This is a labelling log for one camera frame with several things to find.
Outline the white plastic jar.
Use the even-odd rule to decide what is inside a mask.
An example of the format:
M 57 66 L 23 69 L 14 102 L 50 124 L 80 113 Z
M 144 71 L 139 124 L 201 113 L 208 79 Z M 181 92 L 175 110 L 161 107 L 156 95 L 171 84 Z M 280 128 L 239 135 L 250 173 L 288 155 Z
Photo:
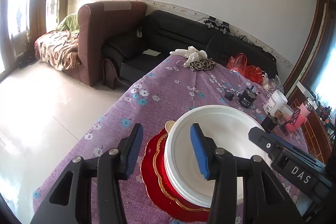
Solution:
M 274 116 L 275 112 L 277 110 L 281 111 L 287 102 L 288 100 L 286 96 L 284 96 L 284 94 L 277 89 L 268 98 L 263 106 L 263 109 L 267 114 Z

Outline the leopard print cloth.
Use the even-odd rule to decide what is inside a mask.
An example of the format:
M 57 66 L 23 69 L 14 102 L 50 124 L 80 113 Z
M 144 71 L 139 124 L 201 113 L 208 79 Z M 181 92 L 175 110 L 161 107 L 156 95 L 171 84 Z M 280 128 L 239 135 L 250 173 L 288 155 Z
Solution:
M 198 61 L 190 62 L 189 69 L 191 71 L 209 71 L 213 69 L 216 65 L 216 62 L 210 59 L 202 59 Z

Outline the purple floral tablecloth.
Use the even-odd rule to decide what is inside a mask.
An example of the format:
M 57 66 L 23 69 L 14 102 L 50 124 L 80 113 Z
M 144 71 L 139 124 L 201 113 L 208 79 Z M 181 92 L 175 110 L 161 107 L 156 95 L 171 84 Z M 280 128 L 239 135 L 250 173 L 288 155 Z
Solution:
M 183 61 L 185 58 L 182 56 L 169 55 L 131 85 L 33 193 L 34 213 L 75 156 L 84 159 L 101 156 L 129 136 L 135 123 L 140 123 L 143 126 L 143 142 L 134 174 L 129 180 L 120 182 L 127 223 L 183 223 L 159 209 L 147 195 L 140 164 L 148 141 L 165 127 L 167 121 L 176 121 L 186 112 L 205 105 L 231 106 L 261 123 L 266 117 L 263 106 L 274 92 L 274 89 L 264 89 L 220 64 L 209 71 L 195 72 L 183 67 Z M 226 89 L 237 91 L 252 85 L 255 85 L 253 90 L 260 93 L 252 110 L 241 107 L 236 98 L 232 101 L 224 98 Z

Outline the black red-label jar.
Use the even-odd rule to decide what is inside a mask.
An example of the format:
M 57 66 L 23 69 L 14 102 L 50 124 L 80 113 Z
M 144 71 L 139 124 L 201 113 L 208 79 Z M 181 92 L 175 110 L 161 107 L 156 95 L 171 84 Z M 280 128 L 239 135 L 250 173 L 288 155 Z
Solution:
M 278 125 L 278 118 L 270 115 L 269 113 L 261 123 L 261 127 L 265 132 L 270 133 Z

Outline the wooden carved cabinet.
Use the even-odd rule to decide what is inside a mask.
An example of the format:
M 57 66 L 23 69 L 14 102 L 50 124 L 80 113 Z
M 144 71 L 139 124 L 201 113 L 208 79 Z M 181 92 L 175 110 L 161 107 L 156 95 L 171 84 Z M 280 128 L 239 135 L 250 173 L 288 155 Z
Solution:
M 318 87 L 322 86 L 335 95 L 335 84 L 332 83 L 335 72 L 326 71 L 334 35 L 335 0 L 317 0 L 307 40 L 284 83 L 285 95 L 292 108 L 311 108 L 299 129 L 303 132 L 308 153 L 323 163 L 327 162 L 332 151 L 328 130 L 333 128 L 330 116 L 335 107 L 330 102 L 322 102 L 327 95 Z

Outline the red plastic bag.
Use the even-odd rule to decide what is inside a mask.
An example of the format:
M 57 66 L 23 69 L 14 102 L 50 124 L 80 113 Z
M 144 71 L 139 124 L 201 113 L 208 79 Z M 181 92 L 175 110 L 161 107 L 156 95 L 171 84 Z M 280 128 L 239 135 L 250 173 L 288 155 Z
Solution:
M 261 85 L 263 83 L 263 73 L 261 68 L 254 65 L 247 65 L 247 57 L 239 53 L 236 57 L 231 56 L 226 68 L 240 73 L 250 81 Z

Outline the clear plastic bag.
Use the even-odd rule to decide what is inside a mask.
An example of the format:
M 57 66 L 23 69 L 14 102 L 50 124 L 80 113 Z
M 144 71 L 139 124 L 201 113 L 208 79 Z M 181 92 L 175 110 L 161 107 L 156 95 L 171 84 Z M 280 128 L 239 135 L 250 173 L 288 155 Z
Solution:
M 278 75 L 275 75 L 272 79 L 268 77 L 266 72 L 263 72 L 262 75 L 262 87 L 265 90 L 274 92 L 275 90 L 279 90 L 280 92 L 284 93 L 284 87 Z

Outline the patterned blanket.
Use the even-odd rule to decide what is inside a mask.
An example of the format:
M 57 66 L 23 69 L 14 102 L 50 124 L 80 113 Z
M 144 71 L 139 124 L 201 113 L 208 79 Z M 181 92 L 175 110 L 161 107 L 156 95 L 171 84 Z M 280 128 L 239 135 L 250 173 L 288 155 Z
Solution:
M 34 46 L 36 58 L 58 71 L 67 71 L 80 64 L 78 31 L 48 32 L 39 37 Z

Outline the brown cork-lid jar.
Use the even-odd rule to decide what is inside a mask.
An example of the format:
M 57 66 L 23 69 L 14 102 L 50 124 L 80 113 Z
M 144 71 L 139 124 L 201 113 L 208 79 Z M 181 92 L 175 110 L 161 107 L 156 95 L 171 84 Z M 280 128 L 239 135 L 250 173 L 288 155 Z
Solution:
M 281 119 L 283 117 L 283 113 L 280 110 L 276 110 L 275 113 L 274 113 L 274 116 L 277 119 Z

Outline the red gold-rimmed plate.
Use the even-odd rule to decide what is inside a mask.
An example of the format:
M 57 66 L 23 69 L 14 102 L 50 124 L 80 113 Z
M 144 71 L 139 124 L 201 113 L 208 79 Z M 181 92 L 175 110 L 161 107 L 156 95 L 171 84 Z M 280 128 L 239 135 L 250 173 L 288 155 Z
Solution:
M 146 192 L 161 211 L 184 223 L 206 222 L 209 210 L 185 200 L 172 186 L 164 165 L 166 129 L 153 136 L 146 145 L 140 171 Z

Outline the beige bowl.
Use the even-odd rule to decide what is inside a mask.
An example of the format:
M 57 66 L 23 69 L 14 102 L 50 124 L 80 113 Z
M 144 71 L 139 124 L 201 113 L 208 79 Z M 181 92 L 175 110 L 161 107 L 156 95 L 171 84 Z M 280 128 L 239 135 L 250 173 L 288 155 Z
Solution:
M 173 125 L 175 124 L 175 121 L 167 121 L 165 123 L 165 130 L 167 133 L 169 133 L 173 127 Z

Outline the white bowl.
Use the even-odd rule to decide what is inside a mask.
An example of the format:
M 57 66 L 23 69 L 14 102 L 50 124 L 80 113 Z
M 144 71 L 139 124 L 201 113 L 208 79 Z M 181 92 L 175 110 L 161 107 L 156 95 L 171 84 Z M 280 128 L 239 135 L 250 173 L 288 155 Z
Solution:
M 186 201 L 209 208 L 214 193 L 215 150 L 250 159 L 269 156 L 249 140 L 250 129 L 261 126 L 246 113 L 222 105 L 197 107 L 183 114 L 171 128 L 164 152 L 169 182 Z

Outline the small black clip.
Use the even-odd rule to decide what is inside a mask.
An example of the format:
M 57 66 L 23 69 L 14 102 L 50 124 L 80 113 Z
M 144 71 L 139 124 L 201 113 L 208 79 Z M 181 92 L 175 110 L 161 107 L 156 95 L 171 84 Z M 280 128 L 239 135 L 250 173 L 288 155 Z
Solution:
M 225 92 L 224 98 L 226 98 L 229 101 L 232 101 L 235 94 L 233 92 Z

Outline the pink knit-sleeved thermos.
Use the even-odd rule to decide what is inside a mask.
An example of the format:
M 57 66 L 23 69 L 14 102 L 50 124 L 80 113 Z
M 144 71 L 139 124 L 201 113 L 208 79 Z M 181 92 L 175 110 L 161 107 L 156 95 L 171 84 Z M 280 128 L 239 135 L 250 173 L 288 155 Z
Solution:
M 304 101 L 295 109 L 290 119 L 287 121 L 285 128 L 289 132 L 295 132 L 303 123 L 307 121 L 307 116 L 312 110 L 312 105 L 309 101 Z

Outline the white gloves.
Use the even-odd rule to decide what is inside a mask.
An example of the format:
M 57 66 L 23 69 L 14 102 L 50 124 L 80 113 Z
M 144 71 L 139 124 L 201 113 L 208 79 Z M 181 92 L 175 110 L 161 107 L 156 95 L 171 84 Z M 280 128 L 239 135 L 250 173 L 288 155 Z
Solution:
M 170 52 L 170 55 L 182 56 L 186 59 L 183 63 L 185 68 L 189 67 L 194 61 L 201 61 L 202 59 L 207 59 L 208 55 L 204 50 L 197 50 L 193 46 L 189 46 L 187 49 L 176 49 Z

